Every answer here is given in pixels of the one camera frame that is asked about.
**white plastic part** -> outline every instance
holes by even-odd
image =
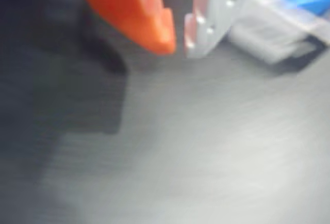
[[[300,41],[308,34],[330,44],[330,22],[325,18],[299,9],[286,0],[249,0],[228,38],[257,58],[275,64],[301,48]]]
[[[193,0],[185,17],[185,48],[190,58],[207,55],[226,35],[247,0]]]

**grey surface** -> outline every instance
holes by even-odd
[[[191,0],[165,3],[178,29],[173,56],[155,57],[102,28],[130,68],[119,132],[80,121],[99,120],[100,106],[118,109],[111,100],[124,76],[73,63],[85,81],[70,88],[80,98],[65,107],[95,111],[80,111],[75,131],[57,112],[38,114],[39,140],[24,161],[31,171],[43,161],[38,177],[2,157],[2,223],[329,223],[329,54],[281,77],[228,44],[187,61],[182,20]]]

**grey floor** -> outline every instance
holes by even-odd
[[[186,60],[182,21],[191,0],[164,1],[177,23],[173,56],[151,55],[100,26],[129,67],[120,128],[106,131],[104,110],[120,109],[113,85],[125,76],[74,62],[87,76],[69,73],[81,89],[68,87],[80,100],[66,107],[83,109],[75,119],[87,124],[44,127],[38,144],[56,145],[37,181],[3,160],[15,191],[6,207],[23,213],[20,223],[329,223],[330,54],[283,76],[230,44]],[[39,114],[38,127],[54,115]],[[98,129],[92,122],[100,119]],[[5,223],[19,223],[10,215]]]

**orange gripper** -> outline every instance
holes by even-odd
[[[99,15],[129,39],[156,54],[175,51],[171,9],[162,0],[87,0]]]

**screw hole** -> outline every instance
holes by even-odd
[[[210,27],[207,28],[207,33],[213,34],[215,32],[216,26],[212,24]]]
[[[228,7],[233,7],[236,4],[237,0],[227,0],[226,5]]]

